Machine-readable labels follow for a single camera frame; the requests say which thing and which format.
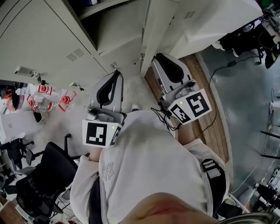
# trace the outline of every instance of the chin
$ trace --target chin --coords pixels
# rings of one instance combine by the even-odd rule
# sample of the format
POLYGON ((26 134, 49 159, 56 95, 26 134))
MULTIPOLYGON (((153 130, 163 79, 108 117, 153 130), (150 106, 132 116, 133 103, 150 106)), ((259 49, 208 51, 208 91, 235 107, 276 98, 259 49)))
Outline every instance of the chin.
POLYGON ((156 193, 140 201, 120 224, 214 224, 218 220, 178 197, 156 193))

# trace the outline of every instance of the wooden floor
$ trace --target wooden floor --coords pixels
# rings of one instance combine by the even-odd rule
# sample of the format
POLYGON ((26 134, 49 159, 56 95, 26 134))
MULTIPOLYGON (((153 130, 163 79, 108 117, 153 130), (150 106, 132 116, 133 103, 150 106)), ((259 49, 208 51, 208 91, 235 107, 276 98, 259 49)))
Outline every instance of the wooden floor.
MULTIPOLYGON (((197 81, 198 86, 205 89, 212 107, 212 112, 192 122, 192 130, 197 138, 200 138, 209 148, 211 148, 218 156, 220 156, 220 158, 225 163, 227 163, 229 161, 229 155, 224 128, 219 111, 215 107, 214 98, 210 93, 208 81, 194 55, 189 55, 184 58, 180 58, 179 60, 189 68, 192 78, 197 81)), ((151 67, 147 71, 145 79, 149 84, 156 100, 159 101, 161 97, 161 89, 154 78, 154 72, 151 67)))

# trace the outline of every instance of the white floor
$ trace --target white floor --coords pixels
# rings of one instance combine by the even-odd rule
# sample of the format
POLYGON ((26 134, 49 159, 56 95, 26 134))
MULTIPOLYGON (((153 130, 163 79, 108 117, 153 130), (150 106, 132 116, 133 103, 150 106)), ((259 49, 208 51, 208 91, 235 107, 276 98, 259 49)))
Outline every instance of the white floor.
MULTIPOLYGON (((142 110, 149 110, 151 107, 158 108, 157 102, 145 79, 139 77, 139 65, 131 65, 120 70, 124 78, 122 111, 130 112, 132 103, 138 103, 142 110)), ((64 148, 64 136, 68 133, 72 135, 68 139, 68 151, 70 156, 82 155, 90 152, 90 147, 82 143, 82 120, 85 118, 88 105, 89 94, 78 92, 75 106, 63 112, 54 108, 49 113, 49 119, 45 126, 37 133, 26 136, 27 141, 33 140, 35 144, 28 147, 33 153, 45 149, 48 142, 52 141, 62 149, 64 148)), ((41 161, 41 156, 32 162, 36 166, 41 161)))

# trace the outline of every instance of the white sneaker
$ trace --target white sneaker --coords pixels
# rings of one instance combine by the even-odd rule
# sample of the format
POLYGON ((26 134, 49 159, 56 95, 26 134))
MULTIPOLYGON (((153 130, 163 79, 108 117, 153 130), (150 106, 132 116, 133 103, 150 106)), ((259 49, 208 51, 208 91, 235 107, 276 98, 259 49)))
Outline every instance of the white sneaker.
POLYGON ((138 104, 133 103, 133 104, 131 105, 131 112, 137 111, 137 110, 140 110, 140 107, 138 106, 138 104))
POLYGON ((212 44, 212 46, 216 49, 221 49, 222 51, 225 51, 225 49, 223 49, 220 41, 218 41, 218 40, 214 44, 212 44))
POLYGON ((235 57, 237 57, 237 58, 239 57, 239 56, 237 55, 237 53, 235 52, 234 49, 232 49, 232 52, 233 52, 233 54, 234 54, 235 57))

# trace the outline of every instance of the ventilation slot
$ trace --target ventilation slot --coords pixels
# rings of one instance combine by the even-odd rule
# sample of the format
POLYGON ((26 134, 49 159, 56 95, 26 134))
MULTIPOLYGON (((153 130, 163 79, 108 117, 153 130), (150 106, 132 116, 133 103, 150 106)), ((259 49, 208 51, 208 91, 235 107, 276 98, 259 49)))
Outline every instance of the ventilation slot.
POLYGON ((82 55, 84 55, 84 52, 81 49, 75 50, 74 54, 77 55, 78 57, 81 57, 82 55))
POLYGON ((187 12, 187 14, 185 15, 184 19, 189 19, 191 17, 193 17, 193 15, 196 13, 196 11, 192 11, 192 12, 187 12))
POLYGON ((76 60, 78 57, 76 56, 76 55, 74 55, 74 54, 70 54, 70 55, 68 55, 66 58, 68 58, 70 61, 74 61, 74 60, 76 60))
POLYGON ((73 53, 68 55, 66 58, 68 58, 70 61, 74 61, 78 59, 78 57, 81 57, 84 55, 84 52, 81 49, 75 50, 73 53))

